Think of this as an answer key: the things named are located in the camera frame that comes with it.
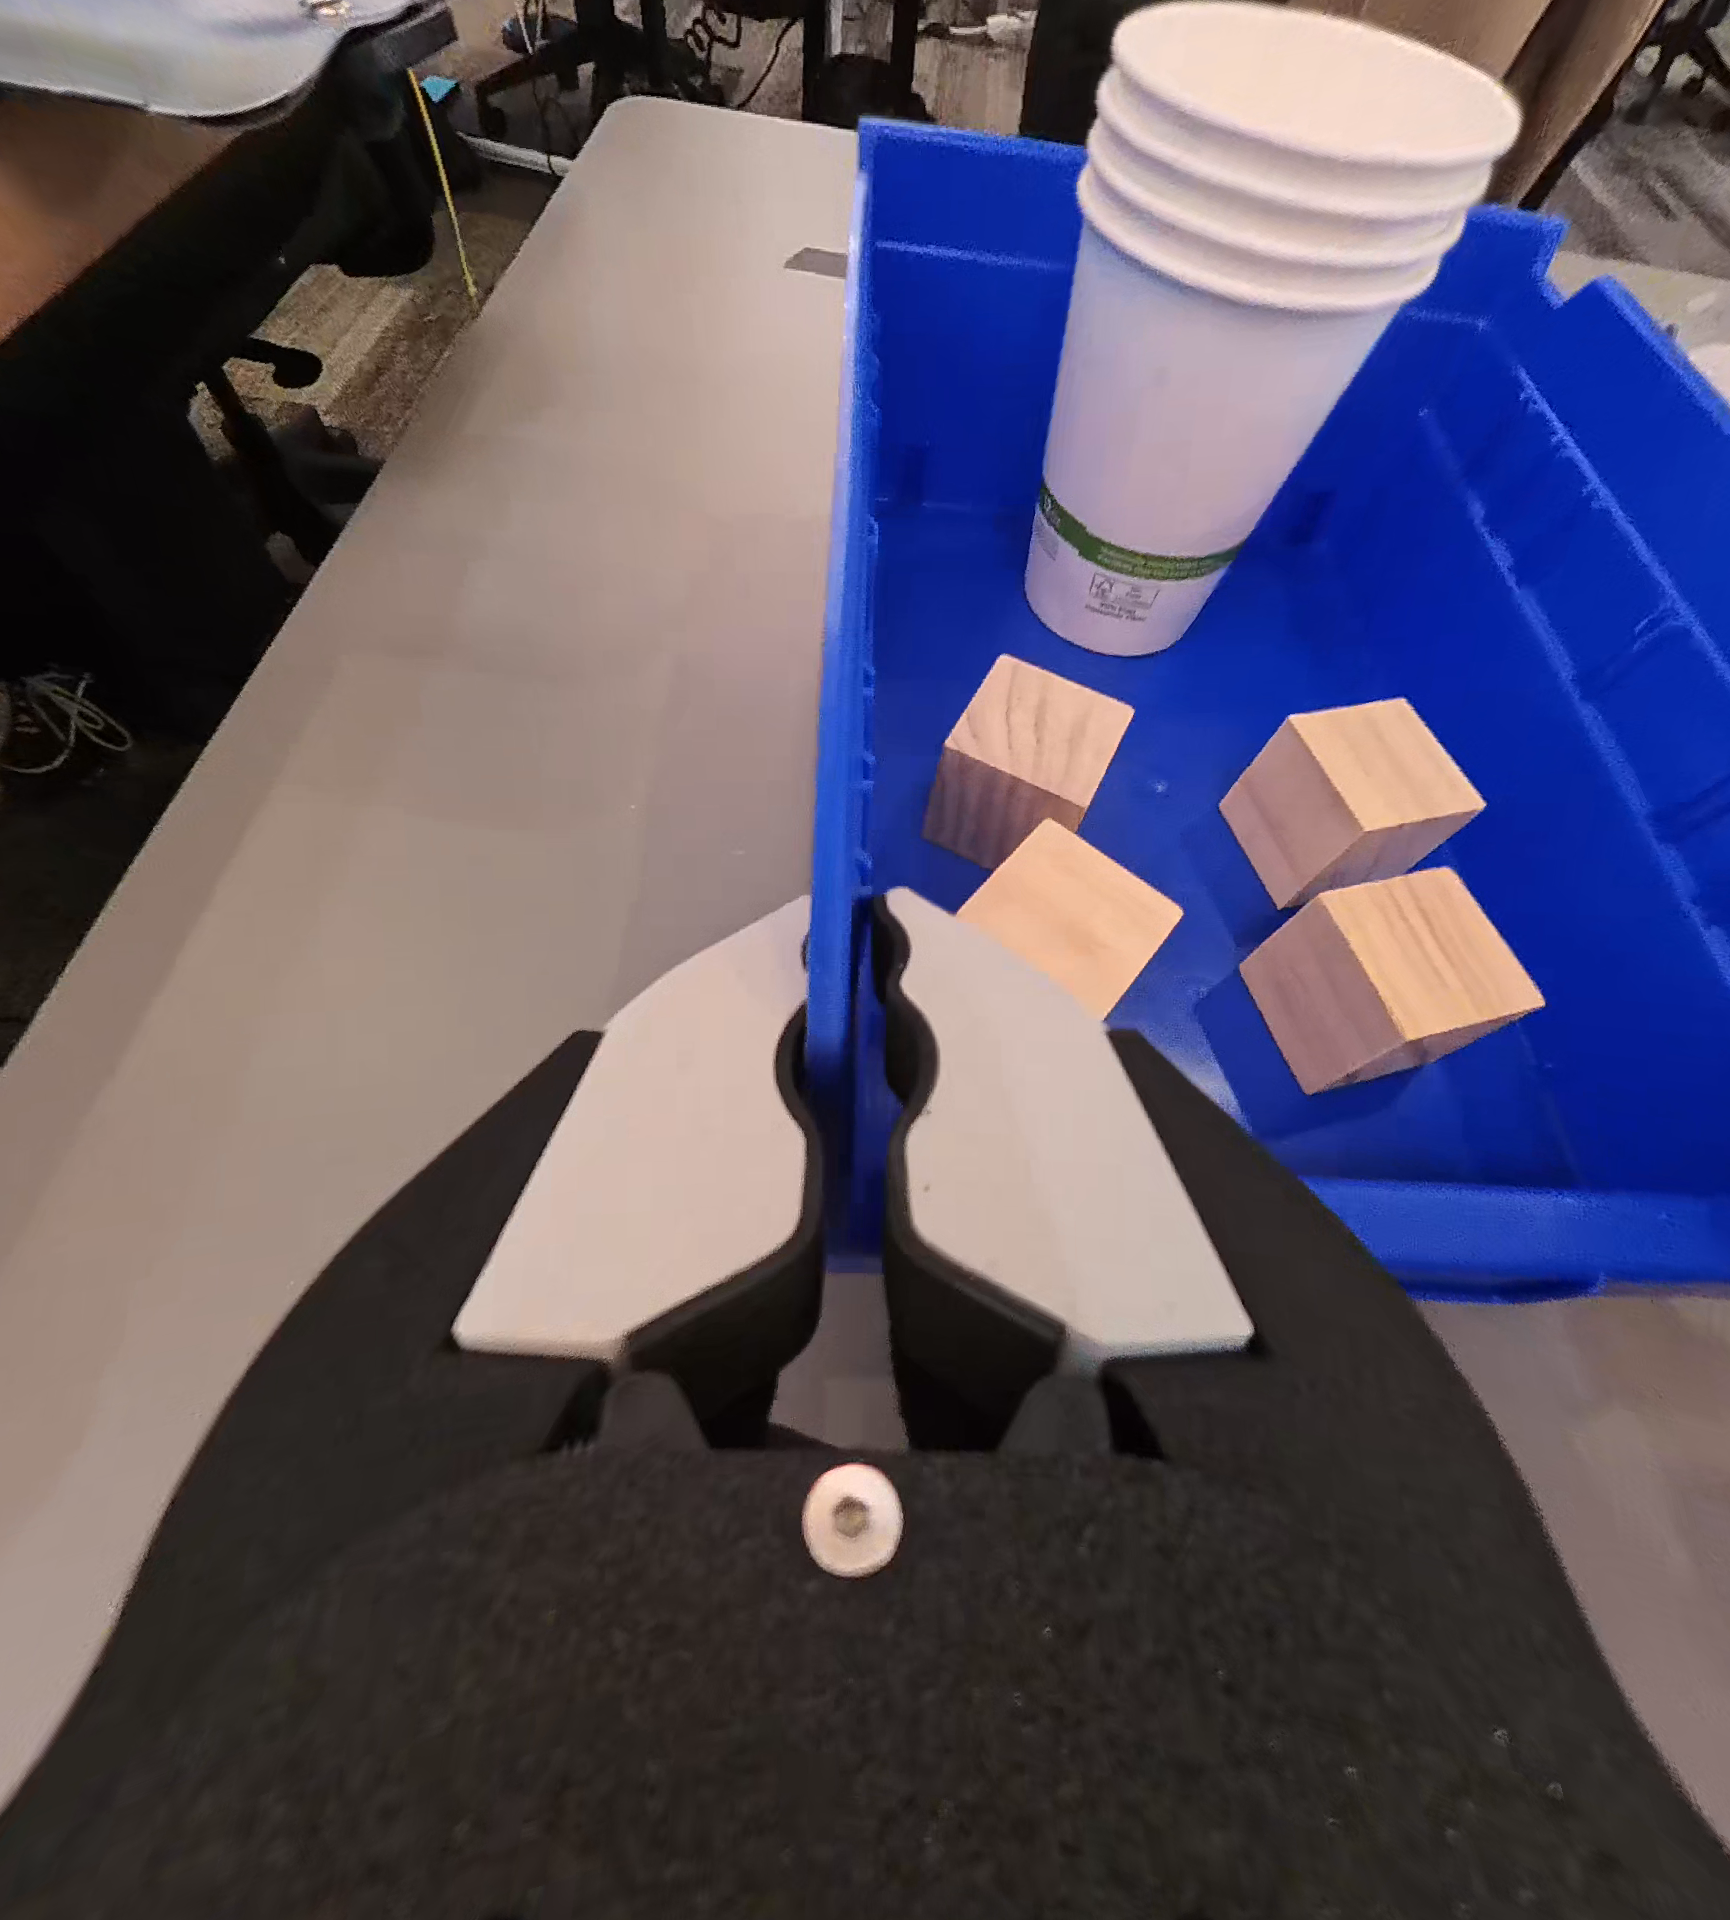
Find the wooden desk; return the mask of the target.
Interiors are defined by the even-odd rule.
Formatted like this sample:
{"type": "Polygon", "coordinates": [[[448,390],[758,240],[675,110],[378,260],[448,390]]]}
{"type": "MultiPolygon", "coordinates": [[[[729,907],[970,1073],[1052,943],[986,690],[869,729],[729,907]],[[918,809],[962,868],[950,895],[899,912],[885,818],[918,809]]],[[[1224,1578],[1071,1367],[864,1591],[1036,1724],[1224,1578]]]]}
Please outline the wooden desk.
{"type": "Polygon", "coordinates": [[[56,94],[0,96],[0,350],[33,324],[206,280],[284,135],[56,94]]]}

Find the black office chair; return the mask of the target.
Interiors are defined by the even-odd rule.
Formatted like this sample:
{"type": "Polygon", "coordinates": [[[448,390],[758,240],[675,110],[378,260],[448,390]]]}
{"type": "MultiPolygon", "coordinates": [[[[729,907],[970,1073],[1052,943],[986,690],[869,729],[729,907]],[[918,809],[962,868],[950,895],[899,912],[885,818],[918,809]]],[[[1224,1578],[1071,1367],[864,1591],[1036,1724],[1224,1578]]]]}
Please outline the black office chair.
{"type": "Polygon", "coordinates": [[[261,335],[263,317],[315,269],[396,278],[430,262],[442,160],[430,153],[418,56],[409,22],[342,42],[313,102],[326,142],[310,198],[203,338],[209,359],[201,386],[220,418],[237,478],[264,528],[302,564],[324,562],[381,464],[360,452],[351,429],[302,399],[271,421],[244,399],[230,366],[263,368],[287,393],[313,387],[324,375],[322,354],[261,335]]]}

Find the blue plastic bin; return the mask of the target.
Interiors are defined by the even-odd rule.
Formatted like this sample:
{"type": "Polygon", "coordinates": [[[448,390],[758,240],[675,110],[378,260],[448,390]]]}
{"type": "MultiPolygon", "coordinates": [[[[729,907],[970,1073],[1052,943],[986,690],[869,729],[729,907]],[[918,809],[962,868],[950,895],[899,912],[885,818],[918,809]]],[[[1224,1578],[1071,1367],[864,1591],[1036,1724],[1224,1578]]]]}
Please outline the blue plastic bin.
{"type": "Polygon", "coordinates": [[[925,836],[999,655],[1135,710],[1086,837],[1182,919],[1118,1002],[1428,1298],[1730,1285],[1730,404],[1559,225],[1475,213],[1189,633],[1095,655],[1023,579],[1071,306],[1078,148],[859,132],[818,714],[807,1067],[890,1095],[873,899],[954,910],[925,836]],[[1434,854],[1544,1004],[1307,1093],[1241,962],[1281,925],[1218,802],[1297,711],[1406,699],[1482,795],[1434,854]]]}

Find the wooden cube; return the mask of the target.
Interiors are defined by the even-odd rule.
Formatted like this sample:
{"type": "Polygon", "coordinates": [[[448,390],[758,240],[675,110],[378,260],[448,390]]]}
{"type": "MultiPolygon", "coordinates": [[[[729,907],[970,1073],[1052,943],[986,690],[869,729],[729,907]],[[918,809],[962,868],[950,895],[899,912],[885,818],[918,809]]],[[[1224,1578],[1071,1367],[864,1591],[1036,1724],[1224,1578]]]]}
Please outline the wooden cube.
{"type": "Polygon", "coordinates": [[[1132,720],[1131,702],[1001,653],[943,743],[927,841],[994,870],[1046,822],[1078,832],[1132,720]]]}
{"type": "Polygon", "coordinates": [[[1218,802],[1279,910],[1403,876],[1484,807],[1406,697],[1286,716],[1218,802]]]}
{"type": "Polygon", "coordinates": [[[1075,828],[1044,819],[954,915],[1107,1020],[1184,910],[1075,828]]]}
{"type": "Polygon", "coordinates": [[[1236,973],[1305,1093],[1425,1067],[1546,1006],[1451,868],[1324,889],[1236,973]]]}

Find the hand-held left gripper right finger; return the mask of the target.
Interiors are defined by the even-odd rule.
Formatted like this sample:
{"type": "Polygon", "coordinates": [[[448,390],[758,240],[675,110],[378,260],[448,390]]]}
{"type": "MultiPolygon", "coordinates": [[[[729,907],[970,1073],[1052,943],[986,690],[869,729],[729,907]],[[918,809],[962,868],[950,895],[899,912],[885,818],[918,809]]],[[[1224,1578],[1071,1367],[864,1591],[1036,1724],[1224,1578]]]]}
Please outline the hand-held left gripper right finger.
{"type": "Polygon", "coordinates": [[[906,1440],[989,1450],[1048,1379],[1245,1352],[1257,1323],[1105,1020],[997,935],[875,901],[880,1271],[906,1440]]]}

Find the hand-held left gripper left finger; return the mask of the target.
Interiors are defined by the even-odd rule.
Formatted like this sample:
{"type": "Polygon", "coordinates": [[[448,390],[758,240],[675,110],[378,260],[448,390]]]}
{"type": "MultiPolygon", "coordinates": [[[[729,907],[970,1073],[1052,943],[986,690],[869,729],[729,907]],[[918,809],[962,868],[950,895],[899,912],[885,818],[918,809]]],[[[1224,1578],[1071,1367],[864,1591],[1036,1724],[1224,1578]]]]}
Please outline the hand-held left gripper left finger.
{"type": "Polygon", "coordinates": [[[805,1091],[809,895],[675,963],[597,1033],[452,1320],[469,1355],[659,1376],[709,1444],[779,1437],[825,1308],[805,1091]]]}

